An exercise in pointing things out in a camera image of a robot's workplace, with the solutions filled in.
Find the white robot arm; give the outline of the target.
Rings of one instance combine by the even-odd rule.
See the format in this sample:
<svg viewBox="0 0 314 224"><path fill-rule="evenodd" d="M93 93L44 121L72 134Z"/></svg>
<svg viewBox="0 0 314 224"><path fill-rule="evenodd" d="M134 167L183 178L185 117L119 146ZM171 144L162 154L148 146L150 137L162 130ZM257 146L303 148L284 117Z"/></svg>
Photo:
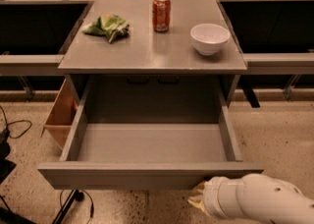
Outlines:
<svg viewBox="0 0 314 224"><path fill-rule="evenodd" d="M292 183L261 174L214 177L198 184L188 202L210 217L263 224L314 224L314 200Z"/></svg>

